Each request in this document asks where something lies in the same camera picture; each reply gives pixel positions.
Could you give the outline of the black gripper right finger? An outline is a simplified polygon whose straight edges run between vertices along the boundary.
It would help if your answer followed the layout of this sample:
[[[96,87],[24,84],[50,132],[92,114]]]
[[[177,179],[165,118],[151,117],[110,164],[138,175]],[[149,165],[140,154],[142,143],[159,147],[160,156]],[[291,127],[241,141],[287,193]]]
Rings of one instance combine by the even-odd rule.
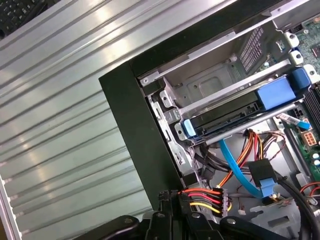
[[[219,223],[207,219],[200,211],[193,211],[186,194],[178,196],[182,216],[194,240],[283,240],[270,230],[235,216],[222,218]]]

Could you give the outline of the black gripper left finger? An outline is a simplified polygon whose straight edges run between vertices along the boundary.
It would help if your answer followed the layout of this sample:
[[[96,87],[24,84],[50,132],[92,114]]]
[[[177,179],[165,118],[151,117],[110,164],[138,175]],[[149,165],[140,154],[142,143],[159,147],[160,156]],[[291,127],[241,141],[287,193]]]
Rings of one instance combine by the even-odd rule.
[[[175,191],[158,195],[159,209],[141,221],[131,215],[119,216],[82,235],[83,240],[171,240]]]

